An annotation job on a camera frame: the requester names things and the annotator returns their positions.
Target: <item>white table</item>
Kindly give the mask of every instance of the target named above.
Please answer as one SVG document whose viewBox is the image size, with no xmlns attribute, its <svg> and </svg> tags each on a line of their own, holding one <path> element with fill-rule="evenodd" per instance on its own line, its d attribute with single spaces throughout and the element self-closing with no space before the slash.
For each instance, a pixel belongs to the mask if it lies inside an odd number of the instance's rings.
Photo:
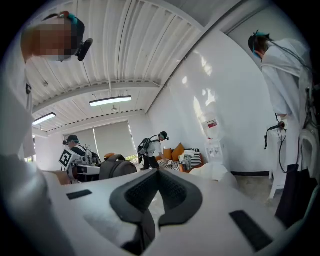
<svg viewBox="0 0 320 256">
<path fill-rule="evenodd" d="M 267 150 L 269 152 L 269 159 L 272 160 L 271 163 L 271 169 L 269 173 L 269 179 L 271 180 L 273 177 L 273 184 L 272 184 L 272 189 L 270 192 L 270 199 L 273 199 L 276 193 L 276 190 L 282 190 L 285 188 L 285 183 L 286 183 L 286 178 L 287 174 L 283 173 L 280 163 L 279 163 L 279 149 L 281 145 L 281 140 L 283 140 L 286 136 L 285 131 L 282 131 L 279 135 L 277 130 L 270 130 L 268 132 L 268 147 Z M 286 141 L 283 142 L 282 147 L 281 147 L 281 154 L 280 154 L 280 159 L 281 159 L 281 165 L 284 170 L 285 169 L 285 164 L 286 164 Z"/>
</svg>

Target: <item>white lab coat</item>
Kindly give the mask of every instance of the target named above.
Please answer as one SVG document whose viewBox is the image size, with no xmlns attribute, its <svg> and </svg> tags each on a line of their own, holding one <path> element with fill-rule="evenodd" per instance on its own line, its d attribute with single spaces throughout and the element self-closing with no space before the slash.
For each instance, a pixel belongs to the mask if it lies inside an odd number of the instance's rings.
<svg viewBox="0 0 320 256">
<path fill-rule="evenodd" d="M 302 43 L 293 39 L 275 41 L 303 58 L 309 51 Z M 299 79 L 304 67 L 289 53 L 269 43 L 262 62 L 261 71 L 268 86 L 270 100 L 276 114 L 287 115 L 285 165 L 297 162 L 300 134 Z"/>
<path fill-rule="evenodd" d="M 26 63 L 21 34 L 8 48 L 0 67 L 0 155 L 22 160 L 36 154 L 32 135 L 32 93 L 26 92 Z"/>
</svg>

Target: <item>ceiling light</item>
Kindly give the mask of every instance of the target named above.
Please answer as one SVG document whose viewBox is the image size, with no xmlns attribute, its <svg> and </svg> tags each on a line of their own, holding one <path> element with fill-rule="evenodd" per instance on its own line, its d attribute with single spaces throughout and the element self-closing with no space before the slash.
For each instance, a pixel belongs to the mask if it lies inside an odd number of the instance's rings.
<svg viewBox="0 0 320 256">
<path fill-rule="evenodd" d="M 117 102 L 128 102 L 131 101 L 131 96 L 121 96 L 121 97 L 112 97 L 112 98 L 103 98 L 98 100 L 90 101 L 90 106 L 100 106 L 104 104 L 117 103 Z"/>
<path fill-rule="evenodd" d="M 33 126 L 36 126 L 36 125 L 38 125 L 38 124 L 40 124 L 40 123 L 42 123 L 42 122 L 44 122 L 44 121 L 47 121 L 47 120 L 49 120 L 49 119 L 51 119 L 51 118 L 54 118 L 55 116 L 56 116 L 55 113 L 46 114 L 46 115 L 44 115 L 44 116 L 36 119 L 36 120 L 32 123 L 32 125 L 33 125 Z"/>
</svg>

